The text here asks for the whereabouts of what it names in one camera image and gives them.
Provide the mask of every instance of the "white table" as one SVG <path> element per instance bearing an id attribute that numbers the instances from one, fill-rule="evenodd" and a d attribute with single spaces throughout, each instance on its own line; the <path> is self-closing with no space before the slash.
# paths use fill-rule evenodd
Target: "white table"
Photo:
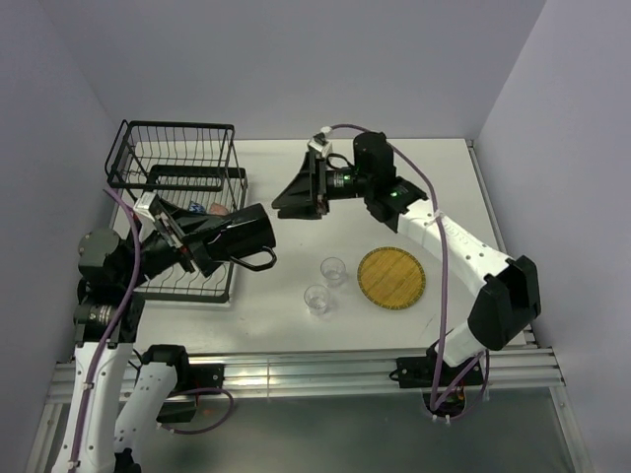
<path id="1" fill-rule="evenodd" d="M 351 158 L 351 140 L 335 140 L 334 150 Z M 392 140 L 432 179 L 440 208 L 487 244 L 497 247 L 475 170 L 464 140 Z M 425 348 L 436 341 L 440 320 L 441 263 L 404 236 L 375 221 L 361 199 L 331 202 L 321 221 L 281 221 L 271 201 L 290 182 L 302 162 L 306 142 L 238 141 L 240 166 L 247 170 L 248 203 L 261 202 L 276 234 L 278 263 L 262 273 L 238 268 L 232 301 L 210 304 L 147 301 L 137 348 L 152 344 L 184 345 L 189 354 L 286 353 Z M 398 173 L 425 188 L 402 161 Z M 118 215 L 114 227 L 124 224 Z M 413 253 L 427 276 L 417 304 L 391 311 L 370 303 L 361 293 L 356 273 L 362 257 L 379 246 L 398 246 Z M 308 313 L 305 289 L 321 283 L 320 262 L 337 256 L 345 263 L 348 282 L 332 290 L 333 307 L 326 318 Z M 450 278 L 449 327 L 466 320 L 474 297 L 456 277 Z M 523 334 L 513 345 L 526 343 Z"/>

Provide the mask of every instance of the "yellow plate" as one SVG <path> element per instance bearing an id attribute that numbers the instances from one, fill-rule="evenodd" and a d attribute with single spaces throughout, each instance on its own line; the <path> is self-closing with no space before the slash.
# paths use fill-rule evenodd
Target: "yellow plate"
<path id="1" fill-rule="evenodd" d="M 373 304 L 392 310 L 410 307 L 425 291 L 421 263 L 407 251 L 392 246 L 374 249 L 364 256 L 357 281 Z"/>

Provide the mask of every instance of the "wall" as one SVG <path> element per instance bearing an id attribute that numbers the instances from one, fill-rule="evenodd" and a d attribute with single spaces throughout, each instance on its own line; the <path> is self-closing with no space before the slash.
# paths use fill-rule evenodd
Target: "wall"
<path id="1" fill-rule="evenodd" d="M 0 471 L 24 471 L 70 353 L 77 242 L 111 211 L 99 189 L 114 133 L 41 6 L 0 2 Z"/>
<path id="2" fill-rule="evenodd" d="M 41 0 L 115 122 L 474 137 L 544 0 Z"/>
<path id="3" fill-rule="evenodd" d="M 480 134 L 503 235 L 598 471 L 631 465 L 631 3 L 549 0 Z"/>

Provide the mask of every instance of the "glass cup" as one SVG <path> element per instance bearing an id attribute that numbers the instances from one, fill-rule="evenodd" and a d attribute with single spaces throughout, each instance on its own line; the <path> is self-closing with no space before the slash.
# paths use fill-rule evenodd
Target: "glass cup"
<path id="1" fill-rule="evenodd" d="M 325 286 L 310 286 L 305 291 L 305 303 L 313 315 L 323 315 L 328 307 L 330 296 Z"/>
<path id="2" fill-rule="evenodd" d="M 339 258 L 326 258 L 322 261 L 319 271 L 329 288 L 336 288 L 346 280 L 346 265 Z"/>

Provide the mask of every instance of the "black wire dish rack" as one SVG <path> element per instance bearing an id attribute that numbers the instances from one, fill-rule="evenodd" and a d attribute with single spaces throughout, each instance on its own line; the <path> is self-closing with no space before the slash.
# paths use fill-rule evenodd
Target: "black wire dish rack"
<path id="1" fill-rule="evenodd" d="M 105 161 L 107 183 L 133 201 L 152 191 L 184 209 L 219 204 L 235 212 L 245 204 L 247 176 L 234 136 L 233 125 L 123 120 Z M 209 278 L 176 265 L 136 291 L 150 300 L 225 304 L 233 273 L 234 263 Z"/>

